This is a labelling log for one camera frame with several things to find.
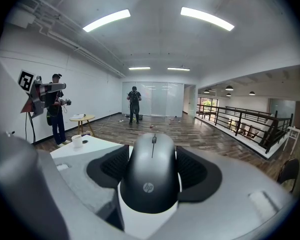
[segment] window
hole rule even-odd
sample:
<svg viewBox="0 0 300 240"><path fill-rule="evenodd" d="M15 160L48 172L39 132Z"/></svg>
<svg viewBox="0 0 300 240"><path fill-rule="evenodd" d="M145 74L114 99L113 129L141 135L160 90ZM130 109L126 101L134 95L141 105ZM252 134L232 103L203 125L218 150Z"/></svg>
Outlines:
<svg viewBox="0 0 300 240"><path fill-rule="evenodd" d="M216 107L218 106L219 100L217 98L198 97L198 103L196 108L196 114L202 115L202 118L215 120Z"/></svg>

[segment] ceiling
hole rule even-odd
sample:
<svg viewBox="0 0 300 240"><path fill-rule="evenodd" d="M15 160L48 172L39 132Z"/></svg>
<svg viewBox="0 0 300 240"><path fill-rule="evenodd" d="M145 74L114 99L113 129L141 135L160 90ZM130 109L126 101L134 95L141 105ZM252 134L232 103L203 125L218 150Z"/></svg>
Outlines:
<svg viewBox="0 0 300 240"><path fill-rule="evenodd" d="M233 91L225 90L229 85L233 87ZM232 96L237 97L248 96L251 91L254 91L257 96L300 100L300 65L234 78L199 89L199 94L226 97L227 93L231 93Z"/></svg>
<svg viewBox="0 0 300 240"><path fill-rule="evenodd" d="M150 66L147 75L202 77L282 42L288 31L286 15L276 0L43 1L46 3L40 3L35 10L38 18L51 17L56 21L52 24L53 31L74 38L82 45L89 43L85 45L89 51L108 57L104 61L126 76L141 74L129 71L128 67ZM182 16L181 7L213 14L235 27L229 32ZM90 33L82 30L89 23L124 9L129 9L131 17ZM167 72L169 66L191 71Z"/></svg>

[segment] black computer mouse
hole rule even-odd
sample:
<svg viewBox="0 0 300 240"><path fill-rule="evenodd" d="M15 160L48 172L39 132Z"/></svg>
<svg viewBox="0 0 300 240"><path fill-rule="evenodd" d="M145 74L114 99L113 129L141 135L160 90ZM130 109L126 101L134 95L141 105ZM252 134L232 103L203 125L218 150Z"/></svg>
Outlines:
<svg viewBox="0 0 300 240"><path fill-rule="evenodd" d="M120 185L133 210L157 214L177 201L180 191L174 143L161 133L146 133L135 143Z"/></svg>

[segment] white stand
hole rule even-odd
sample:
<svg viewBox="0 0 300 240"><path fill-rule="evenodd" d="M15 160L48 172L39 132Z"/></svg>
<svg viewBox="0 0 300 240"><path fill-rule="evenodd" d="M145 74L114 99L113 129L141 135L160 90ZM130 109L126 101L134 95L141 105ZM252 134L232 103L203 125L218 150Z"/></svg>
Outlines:
<svg viewBox="0 0 300 240"><path fill-rule="evenodd" d="M285 146L284 146L284 148L283 148L283 151L284 151L284 149L286 148L286 145L288 144L289 139L290 139L290 138L295 139L294 145L293 145L293 147L292 147L292 151L291 151L291 154L290 154L290 156L291 156L292 153L293 153L293 151L294 151L296 142L298 142L298 138L299 138L299 135L300 135L300 129L295 128L295 126L294 126L294 127L291 127L291 126L290 126L290 127L288 127L288 129L289 129L290 131L289 131L288 139L287 139L286 142L285 142Z"/></svg>

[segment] person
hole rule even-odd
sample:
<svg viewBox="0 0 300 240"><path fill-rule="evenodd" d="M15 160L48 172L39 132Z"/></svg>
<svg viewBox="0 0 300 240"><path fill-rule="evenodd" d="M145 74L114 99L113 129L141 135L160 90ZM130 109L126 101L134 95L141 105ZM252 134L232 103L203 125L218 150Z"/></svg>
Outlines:
<svg viewBox="0 0 300 240"><path fill-rule="evenodd" d="M132 124L133 114L135 114L136 124L139 124L139 101L142 100L141 93L136 90L136 86L132 87L132 91L129 92L127 100L130 100L130 125Z"/></svg>
<svg viewBox="0 0 300 240"><path fill-rule="evenodd" d="M52 82L55 84L58 83L61 76L62 75L60 74L54 74L52 76ZM59 98L63 96L63 92L59 90L56 91L56 93L54 94L56 94L55 102L54 104L48 107L48 113L50 114L50 118L51 118L53 137L55 139L57 146L60 148L70 143L70 141L65 138L63 114L62 114L62 107L61 107L62 105L64 105L64 103L59 101Z"/></svg>

